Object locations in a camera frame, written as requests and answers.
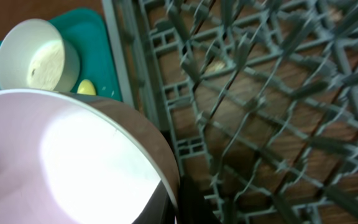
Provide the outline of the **yellow plastic spoon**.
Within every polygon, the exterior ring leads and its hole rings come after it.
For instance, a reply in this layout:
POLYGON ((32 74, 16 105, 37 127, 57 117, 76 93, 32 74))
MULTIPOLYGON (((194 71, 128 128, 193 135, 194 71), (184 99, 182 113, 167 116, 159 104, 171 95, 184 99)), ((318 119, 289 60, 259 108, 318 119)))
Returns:
POLYGON ((84 79, 80 82, 77 89, 77 94, 82 95, 96 95, 96 89, 90 80, 84 79))

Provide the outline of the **pink bowl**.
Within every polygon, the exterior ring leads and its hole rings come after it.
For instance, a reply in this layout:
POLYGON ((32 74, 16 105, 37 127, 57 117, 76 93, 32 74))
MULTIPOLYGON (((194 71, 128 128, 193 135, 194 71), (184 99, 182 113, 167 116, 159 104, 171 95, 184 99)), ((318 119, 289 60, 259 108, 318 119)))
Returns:
POLYGON ((162 133, 100 96, 0 91, 0 223, 132 223, 180 175, 162 133))

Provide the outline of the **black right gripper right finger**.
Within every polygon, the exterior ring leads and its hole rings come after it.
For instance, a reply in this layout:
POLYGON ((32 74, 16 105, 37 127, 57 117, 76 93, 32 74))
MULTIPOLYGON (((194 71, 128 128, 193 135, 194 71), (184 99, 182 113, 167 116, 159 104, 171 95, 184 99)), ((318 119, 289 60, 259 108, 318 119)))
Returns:
POLYGON ((178 196, 180 223, 219 224, 219 219, 190 176, 184 175, 180 178, 178 196))

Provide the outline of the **white bowl with rice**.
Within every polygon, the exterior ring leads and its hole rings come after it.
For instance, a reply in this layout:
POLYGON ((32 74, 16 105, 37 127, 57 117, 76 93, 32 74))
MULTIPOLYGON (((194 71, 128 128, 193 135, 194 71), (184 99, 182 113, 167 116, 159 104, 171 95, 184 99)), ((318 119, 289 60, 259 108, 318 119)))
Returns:
POLYGON ((35 88, 69 92, 79 78, 80 57, 50 22, 16 25, 0 46, 0 89, 35 88))

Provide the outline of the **teal plastic tray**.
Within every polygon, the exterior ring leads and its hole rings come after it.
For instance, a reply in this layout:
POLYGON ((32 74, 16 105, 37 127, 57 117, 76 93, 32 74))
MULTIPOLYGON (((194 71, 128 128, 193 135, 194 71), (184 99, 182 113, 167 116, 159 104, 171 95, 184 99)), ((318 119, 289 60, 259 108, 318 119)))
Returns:
POLYGON ((77 93, 80 82, 87 79, 93 83, 97 96, 122 101, 108 33, 102 17, 91 9, 79 8, 48 22, 74 46, 80 57, 79 78, 75 86, 66 93, 77 93))

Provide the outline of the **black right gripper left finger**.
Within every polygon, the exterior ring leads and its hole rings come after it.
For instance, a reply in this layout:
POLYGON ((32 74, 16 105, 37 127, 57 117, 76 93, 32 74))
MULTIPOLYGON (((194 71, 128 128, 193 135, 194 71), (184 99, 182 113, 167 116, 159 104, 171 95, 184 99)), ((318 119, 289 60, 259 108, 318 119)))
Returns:
POLYGON ((132 224, 175 224, 175 211, 162 182, 132 224))

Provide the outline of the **grey dish rack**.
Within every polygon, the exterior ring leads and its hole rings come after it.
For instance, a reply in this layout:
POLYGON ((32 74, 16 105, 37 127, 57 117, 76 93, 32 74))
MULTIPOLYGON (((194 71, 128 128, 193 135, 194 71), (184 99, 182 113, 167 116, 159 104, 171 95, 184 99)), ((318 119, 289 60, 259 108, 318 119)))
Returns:
POLYGON ((123 100, 224 223, 358 223, 358 1, 103 1, 123 100))

